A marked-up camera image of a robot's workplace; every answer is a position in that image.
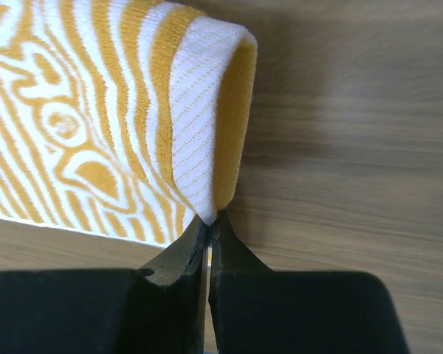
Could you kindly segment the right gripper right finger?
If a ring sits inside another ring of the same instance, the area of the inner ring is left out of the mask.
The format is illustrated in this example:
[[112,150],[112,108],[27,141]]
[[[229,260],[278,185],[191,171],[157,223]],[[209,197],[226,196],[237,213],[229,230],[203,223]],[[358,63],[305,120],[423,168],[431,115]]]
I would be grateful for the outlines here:
[[407,353],[384,283],[361,271],[275,271],[212,225],[209,303],[220,353]]

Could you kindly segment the yellow striped towel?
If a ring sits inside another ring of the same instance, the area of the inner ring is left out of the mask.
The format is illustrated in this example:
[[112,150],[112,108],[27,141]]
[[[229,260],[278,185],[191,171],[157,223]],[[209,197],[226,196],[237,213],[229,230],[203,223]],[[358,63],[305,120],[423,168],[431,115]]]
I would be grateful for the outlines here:
[[167,246],[233,199],[257,43],[169,1],[0,1],[0,218]]

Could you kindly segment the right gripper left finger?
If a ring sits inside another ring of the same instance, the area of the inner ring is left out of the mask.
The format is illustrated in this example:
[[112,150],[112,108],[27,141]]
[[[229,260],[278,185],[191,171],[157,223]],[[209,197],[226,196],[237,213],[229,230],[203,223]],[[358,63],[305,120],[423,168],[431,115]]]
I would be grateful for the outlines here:
[[140,268],[0,271],[0,353],[202,353],[207,227]]

